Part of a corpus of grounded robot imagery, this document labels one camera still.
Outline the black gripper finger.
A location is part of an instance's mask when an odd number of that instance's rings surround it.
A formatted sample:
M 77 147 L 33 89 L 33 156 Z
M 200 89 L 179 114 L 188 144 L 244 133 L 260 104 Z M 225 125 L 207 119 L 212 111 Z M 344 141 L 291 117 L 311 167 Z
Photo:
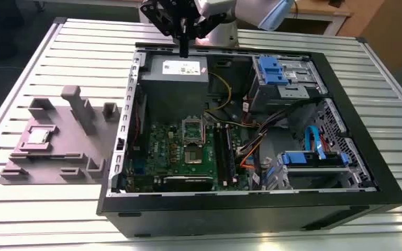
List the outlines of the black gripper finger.
M 188 57 L 189 43 L 196 38 L 204 38 L 213 28 L 224 21 L 227 15 L 216 14 L 195 23 L 195 16 L 183 20 L 183 57 Z
M 148 18 L 164 36 L 171 36 L 173 43 L 179 45 L 179 57 L 184 57 L 184 43 L 180 42 L 180 31 L 176 29 L 173 17 L 168 14 L 164 7 L 159 8 L 159 1 L 142 1 L 140 5 L 140 12 Z

